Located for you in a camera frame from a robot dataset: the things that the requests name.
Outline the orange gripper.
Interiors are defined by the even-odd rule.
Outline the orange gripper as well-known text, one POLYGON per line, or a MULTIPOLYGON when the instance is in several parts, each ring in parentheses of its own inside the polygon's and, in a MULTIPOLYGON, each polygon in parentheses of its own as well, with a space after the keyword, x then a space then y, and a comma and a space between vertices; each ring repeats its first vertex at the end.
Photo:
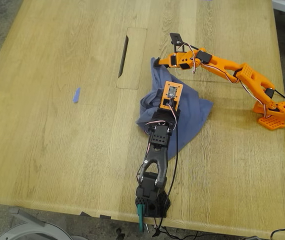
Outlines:
POLYGON ((180 68, 182 70, 196 69, 201 65, 201 60, 197 58, 197 54, 204 51, 203 48, 199 50, 192 49, 186 52, 176 52, 169 54, 166 58, 158 58, 154 61, 154 68, 180 68))

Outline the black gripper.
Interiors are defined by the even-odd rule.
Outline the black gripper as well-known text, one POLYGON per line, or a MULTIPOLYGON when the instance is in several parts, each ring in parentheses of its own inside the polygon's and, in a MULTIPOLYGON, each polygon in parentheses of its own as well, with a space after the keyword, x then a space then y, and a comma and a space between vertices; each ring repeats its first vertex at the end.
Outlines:
POLYGON ((158 108, 152 115, 152 121, 165 121, 171 125, 175 125, 175 123, 179 120, 180 117, 180 109, 175 112, 175 116, 170 109, 158 108))

